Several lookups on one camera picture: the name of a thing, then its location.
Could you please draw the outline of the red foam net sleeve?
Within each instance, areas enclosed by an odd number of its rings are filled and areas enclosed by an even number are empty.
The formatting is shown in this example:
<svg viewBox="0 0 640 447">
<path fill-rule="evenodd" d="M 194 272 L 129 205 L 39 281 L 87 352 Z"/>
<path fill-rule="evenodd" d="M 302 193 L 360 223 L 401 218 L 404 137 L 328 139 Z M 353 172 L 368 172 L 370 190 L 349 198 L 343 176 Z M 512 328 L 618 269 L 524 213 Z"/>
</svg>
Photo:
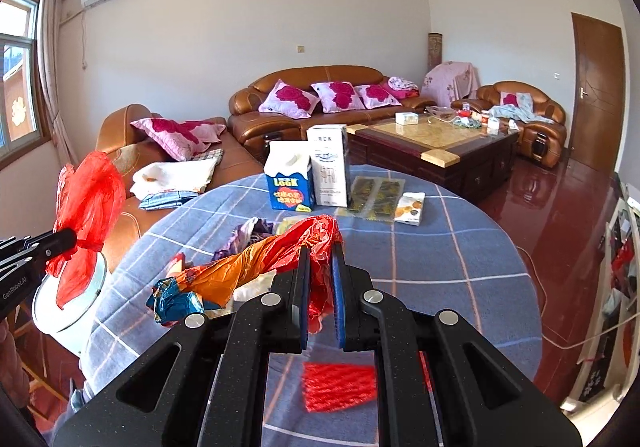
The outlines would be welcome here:
<svg viewBox="0 0 640 447">
<path fill-rule="evenodd" d="M 304 363 L 302 392 L 306 412 L 337 412 L 376 401 L 388 403 L 374 366 L 356 363 Z"/>
</svg>

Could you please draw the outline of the red paper packet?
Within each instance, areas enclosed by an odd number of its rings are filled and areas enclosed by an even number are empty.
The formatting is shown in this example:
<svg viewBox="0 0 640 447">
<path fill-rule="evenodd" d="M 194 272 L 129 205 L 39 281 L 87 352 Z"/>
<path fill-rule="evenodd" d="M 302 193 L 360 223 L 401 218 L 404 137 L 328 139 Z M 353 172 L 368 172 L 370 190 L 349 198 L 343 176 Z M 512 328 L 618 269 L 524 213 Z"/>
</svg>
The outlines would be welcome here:
<svg viewBox="0 0 640 447">
<path fill-rule="evenodd" d="M 166 278 L 177 278 L 186 267 L 186 256 L 183 252 L 177 253 L 168 263 Z"/>
</svg>

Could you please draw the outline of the pink floral pillow middle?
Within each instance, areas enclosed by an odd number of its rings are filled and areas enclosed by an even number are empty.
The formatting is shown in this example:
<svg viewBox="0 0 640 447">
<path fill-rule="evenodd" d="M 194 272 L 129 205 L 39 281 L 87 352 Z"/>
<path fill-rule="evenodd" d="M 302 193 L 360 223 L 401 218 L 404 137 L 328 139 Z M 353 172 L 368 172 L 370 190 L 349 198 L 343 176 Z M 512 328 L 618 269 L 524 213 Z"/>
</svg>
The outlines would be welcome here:
<svg viewBox="0 0 640 447">
<path fill-rule="evenodd" d="M 364 110 L 360 97 L 349 82 L 314 83 L 311 88 L 320 99 L 324 114 Z"/>
</svg>

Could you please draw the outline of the blue Look milk carton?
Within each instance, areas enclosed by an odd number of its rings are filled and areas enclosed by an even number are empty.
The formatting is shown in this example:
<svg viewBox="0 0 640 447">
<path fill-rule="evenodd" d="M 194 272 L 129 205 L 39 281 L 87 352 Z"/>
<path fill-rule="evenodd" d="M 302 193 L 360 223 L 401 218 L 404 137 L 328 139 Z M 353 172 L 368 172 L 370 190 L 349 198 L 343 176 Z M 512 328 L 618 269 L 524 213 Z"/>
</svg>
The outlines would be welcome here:
<svg viewBox="0 0 640 447">
<path fill-rule="evenodd" d="M 273 210 L 310 213 L 314 209 L 314 175 L 306 140 L 274 140 L 264 166 Z"/>
</svg>

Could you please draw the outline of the brown leather chaise sofa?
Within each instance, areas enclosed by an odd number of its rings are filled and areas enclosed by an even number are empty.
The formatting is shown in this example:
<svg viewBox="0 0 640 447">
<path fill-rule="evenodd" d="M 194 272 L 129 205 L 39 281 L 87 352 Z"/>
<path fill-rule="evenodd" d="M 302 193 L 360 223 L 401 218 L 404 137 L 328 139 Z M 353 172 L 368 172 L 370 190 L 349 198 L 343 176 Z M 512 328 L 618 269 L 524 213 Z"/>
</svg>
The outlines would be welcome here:
<svg viewBox="0 0 640 447">
<path fill-rule="evenodd" d="M 134 173 L 155 162 L 168 162 L 170 156 L 140 129 L 131 125 L 139 118 L 153 113 L 142 104 L 130 104 L 112 112 L 103 121 L 96 140 L 96 149 L 103 151 L 112 160 L 127 188 L 132 186 Z M 217 147 L 224 150 L 221 162 L 216 166 L 208 189 L 226 185 L 228 182 L 252 176 L 262 171 L 253 155 L 242 147 L 229 133 L 221 135 Z M 169 214 L 167 210 L 143 211 L 140 201 L 132 194 L 122 207 L 122 213 L 110 235 L 106 238 L 103 255 L 110 271 L 114 271 L 130 248 L 156 222 Z"/>
</svg>

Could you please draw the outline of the folded white cloth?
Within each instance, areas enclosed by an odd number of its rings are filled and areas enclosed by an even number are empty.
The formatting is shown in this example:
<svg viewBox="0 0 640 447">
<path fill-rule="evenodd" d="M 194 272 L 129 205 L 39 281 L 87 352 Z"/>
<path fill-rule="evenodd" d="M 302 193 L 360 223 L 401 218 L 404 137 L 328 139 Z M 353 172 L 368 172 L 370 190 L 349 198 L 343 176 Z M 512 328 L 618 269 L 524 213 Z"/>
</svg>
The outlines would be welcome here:
<svg viewBox="0 0 640 447">
<path fill-rule="evenodd" d="M 202 193 L 212 180 L 215 168 L 215 159 L 151 163 L 134 173 L 130 192 L 140 201 L 166 191 Z"/>
</svg>

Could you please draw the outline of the window with white frame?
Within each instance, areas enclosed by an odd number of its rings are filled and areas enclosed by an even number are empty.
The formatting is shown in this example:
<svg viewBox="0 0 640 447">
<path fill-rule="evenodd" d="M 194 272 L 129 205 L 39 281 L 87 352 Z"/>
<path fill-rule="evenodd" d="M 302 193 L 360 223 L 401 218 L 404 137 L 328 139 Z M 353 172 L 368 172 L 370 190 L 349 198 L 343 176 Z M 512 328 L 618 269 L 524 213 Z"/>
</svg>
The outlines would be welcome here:
<svg viewBox="0 0 640 447">
<path fill-rule="evenodd" d="M 35 0 L 1 0 L 1 162 L 29 152 L 44 137 L 36 72 Z"/>
</svg>

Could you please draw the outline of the folded blue striped cloth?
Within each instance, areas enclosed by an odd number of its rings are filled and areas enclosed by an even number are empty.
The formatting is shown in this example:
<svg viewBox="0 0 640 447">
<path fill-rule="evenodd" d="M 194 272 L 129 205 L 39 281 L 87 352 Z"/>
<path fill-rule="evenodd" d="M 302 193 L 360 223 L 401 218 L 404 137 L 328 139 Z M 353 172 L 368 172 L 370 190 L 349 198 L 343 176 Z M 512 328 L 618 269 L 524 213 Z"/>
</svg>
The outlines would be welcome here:
<svg viewBox="0 0 640 447">
<path fill-rule="evenodd" d="M 175 210 L 200 194 L 190 190 L 168 190 L 158 193 L 151 193 L 145 196 L 139 203 L 142 211 Z"/>
</svg>

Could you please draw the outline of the red plastic bag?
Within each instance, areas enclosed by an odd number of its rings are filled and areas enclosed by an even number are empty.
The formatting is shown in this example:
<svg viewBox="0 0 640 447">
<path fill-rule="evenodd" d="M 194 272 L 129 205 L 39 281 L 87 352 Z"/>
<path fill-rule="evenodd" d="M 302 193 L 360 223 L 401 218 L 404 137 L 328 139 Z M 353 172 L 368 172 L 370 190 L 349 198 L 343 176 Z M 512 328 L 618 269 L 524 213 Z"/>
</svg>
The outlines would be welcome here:
<svg viewBox="0 0 640 447">
<path fill-rule="evenodd" d="M 124 181 L 102 151 L 86 155 L 78 166 L 66 164 L 58 175 L 53 229 L 73 230 L 76 245 L 52 259 L 46 273 L 58 278 L 55 304 L 63 308 L 86 291 L 106 237 L 126 200 Z"/>
</svg>

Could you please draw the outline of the wooden coffee table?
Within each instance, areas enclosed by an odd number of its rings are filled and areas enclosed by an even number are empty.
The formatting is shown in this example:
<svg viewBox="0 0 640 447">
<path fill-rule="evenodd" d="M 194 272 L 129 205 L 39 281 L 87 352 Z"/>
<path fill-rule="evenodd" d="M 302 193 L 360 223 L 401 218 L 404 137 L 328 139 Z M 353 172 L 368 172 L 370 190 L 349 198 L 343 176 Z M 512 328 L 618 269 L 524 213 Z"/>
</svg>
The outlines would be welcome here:
<svg viewBox="0 0 640 447">
<path fill-rule="evenodd" d="M 392 118 L 347 127 L 352 161 L 416 176 L 472 202 L 486 198 L 510 177 L 518 132 L 506 124 L 495 133 L 484 126 L 459 127 L 422 114 L 400 125 Z"/>
</svg>

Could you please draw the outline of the gold clear wrapper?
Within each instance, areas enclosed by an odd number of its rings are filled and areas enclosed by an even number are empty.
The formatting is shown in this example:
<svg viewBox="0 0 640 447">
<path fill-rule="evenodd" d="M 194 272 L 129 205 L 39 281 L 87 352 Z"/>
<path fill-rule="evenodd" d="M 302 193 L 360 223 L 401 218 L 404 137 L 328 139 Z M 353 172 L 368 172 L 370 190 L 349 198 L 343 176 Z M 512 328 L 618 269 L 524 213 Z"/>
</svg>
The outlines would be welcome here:
<svg viewBox="0 0 640 447">
<path fill-rule="evenodd" d="M 240 285 L 275 269 L 277 274 L 297 267 L 299 249 L 310 251 L 309 331 L 318 333 L 322 319 L 332 313 L 330 289 L 332 245 L 343 237 L 335 218 L 311 215 L 283 235 L 249 245 L 243 252 L 200 266 L 184 267 L 177 278 L 163 278 L 152 286 L 145 306 L 164 327 L 175 326 L 187 315 L 202 313 L 209 318 L 233 311 L 232 295 Z"/>
</svg>

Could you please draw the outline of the green clear sachet strip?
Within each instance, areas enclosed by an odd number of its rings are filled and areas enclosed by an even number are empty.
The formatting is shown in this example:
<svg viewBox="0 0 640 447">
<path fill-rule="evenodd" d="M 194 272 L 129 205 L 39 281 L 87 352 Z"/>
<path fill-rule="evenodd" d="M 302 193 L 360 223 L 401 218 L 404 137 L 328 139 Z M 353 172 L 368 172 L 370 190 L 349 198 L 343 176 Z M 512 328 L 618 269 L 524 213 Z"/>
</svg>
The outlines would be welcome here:
<svg viewBox="0 0 640 447">
<path fill-rule="evenodd" d="M 350 187 L 348 207 L 338 208 L 335 215 L 393 222 L 404 187 L 403 179 L 356 176 Z"/>
</svg>

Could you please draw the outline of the purple snack wrapper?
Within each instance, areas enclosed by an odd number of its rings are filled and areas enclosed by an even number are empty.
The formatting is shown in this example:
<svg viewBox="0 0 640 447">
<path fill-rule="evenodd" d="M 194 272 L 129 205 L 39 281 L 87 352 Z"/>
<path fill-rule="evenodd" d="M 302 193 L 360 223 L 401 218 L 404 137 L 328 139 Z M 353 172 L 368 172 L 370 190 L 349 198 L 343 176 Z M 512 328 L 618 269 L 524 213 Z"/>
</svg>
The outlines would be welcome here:
<svg viewBox="0 0 640 447">
<path fill-rule="evenodd" d="M 213 255 L 213 261 L 243 252 L 249 245 L 262 241 L 273 235 L 273 222 L 267 219 L 252 217 L 233 230 L 228 242 Z"/>
</svg>

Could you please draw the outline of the pale yellow plastic bag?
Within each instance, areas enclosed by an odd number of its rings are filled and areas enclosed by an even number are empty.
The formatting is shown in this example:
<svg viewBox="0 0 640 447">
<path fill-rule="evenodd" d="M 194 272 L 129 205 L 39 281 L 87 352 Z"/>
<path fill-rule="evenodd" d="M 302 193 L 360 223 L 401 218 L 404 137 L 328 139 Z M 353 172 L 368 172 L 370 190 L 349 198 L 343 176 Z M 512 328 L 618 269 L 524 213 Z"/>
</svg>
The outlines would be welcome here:
<svg viewBox="0 0 640 447">
<path fill-rule="evenodd" d="M 283 233 L 286 233 L 292 226 L 296 225 L 298 222 L 301 222 L 304 219 L 306 219 L 306 216 L 304 215 L 295 215 L 295 216 L 285 217 L 284 219 L 281 220 L 281 222 L 277 223 L 276 235 L 277 236 L 283 235 Z"/>
</svg>

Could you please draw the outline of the yellow sponge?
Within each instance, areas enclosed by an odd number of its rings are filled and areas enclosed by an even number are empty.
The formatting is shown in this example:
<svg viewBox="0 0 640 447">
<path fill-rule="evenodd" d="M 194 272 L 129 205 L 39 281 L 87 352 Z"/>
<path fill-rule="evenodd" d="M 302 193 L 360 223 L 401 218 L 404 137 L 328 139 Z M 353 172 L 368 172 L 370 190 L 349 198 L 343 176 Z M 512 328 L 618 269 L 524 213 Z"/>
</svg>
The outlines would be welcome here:
<svg viewBox="0 0 640 447">
<path fill-rule="evenodd" d="M 232 295 L 234 303 L 245 303 L 254 297 L 260 297 L 262 294 L 268 293 L 271 290 L 273 278 L 277 276 L 277 271 L 267 271 L 260 274 L 255 279 L 244 283 L 237 287 Z"/>
</svg>

